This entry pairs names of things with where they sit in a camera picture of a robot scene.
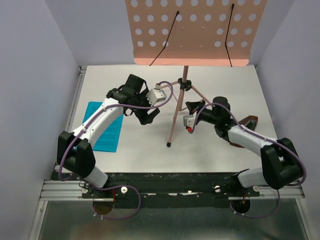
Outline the blue printed sheet music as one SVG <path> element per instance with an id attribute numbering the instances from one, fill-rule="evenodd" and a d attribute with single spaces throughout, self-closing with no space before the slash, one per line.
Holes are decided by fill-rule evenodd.
<path id="1" fill-rule="evenodd" d="M 99 101 L 90 101 L 87 105 L 82 122 L 85 123 L 87 119 L 97 111 L 101 104 L 102 102 Z M 94 151 L 110 153 L 115 153 L 117 151 L 123 119 L 124 115 L 122 114 L 109 125 L 95 143 L 93 147 Z"/>

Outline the brown wooden metronome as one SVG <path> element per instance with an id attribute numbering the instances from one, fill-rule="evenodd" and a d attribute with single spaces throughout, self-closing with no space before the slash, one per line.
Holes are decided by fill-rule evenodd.
<path id="1" fill-rule="evenodd" d="M 258 124 L 259 118 L 255 115 L 249 115 L 242 120 L 239 121 L 241 125 L 244 125 L 248 129 L 255 131 L 257 124 Z"/>

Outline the pink music stand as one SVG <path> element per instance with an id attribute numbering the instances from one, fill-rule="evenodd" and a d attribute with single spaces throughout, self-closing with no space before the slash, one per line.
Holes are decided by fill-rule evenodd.
<path id="1" fill-rule="evenodd" d="M 137 65 L 244 67 L 264 0 L 127 0 Z"/>

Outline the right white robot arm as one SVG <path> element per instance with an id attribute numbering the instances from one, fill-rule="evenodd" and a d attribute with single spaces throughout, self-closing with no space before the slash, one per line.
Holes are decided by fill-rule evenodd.
<path id="1" fill-rule="evenodd" d="M 189 114 L 183 116 L 183 124 L 193 133 L 199 122 L 214 126 L 216 134 L 231 145 L 241 146 L 261 159 L 261 167 L 238 172 L 230 183 L 230 191 L 241 196 L 253 186 L 279 190 L 285 186 L 299 186 L 307 178 L 306 167 L 299 158 L 293 142 L 269 138 L 241 124 L 231 113 L 227 98 L 218 96 L 213 102 L 187 101 Z"/>

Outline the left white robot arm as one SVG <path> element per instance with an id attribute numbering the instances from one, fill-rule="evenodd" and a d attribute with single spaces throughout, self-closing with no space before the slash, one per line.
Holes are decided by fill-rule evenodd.
<path id="1" fill-rule="evenodd" d="M 149 110 L 167 96 L 158 86 L 143 88 L 146 84 L 144 79 L 130 74 L 125 84 L 108 91 L 99 108 L 81 126 L 72 132 L 63 131 L 58 136 L 59 167 L 94 185 L 93 191 L 101 198 L 110 194 L 111 185 L 107 182 L 108 175 L 96 166 L 93 147 L 105 130 L 128 109 L 141 125 L 153 122 L 160 110 Z"/>

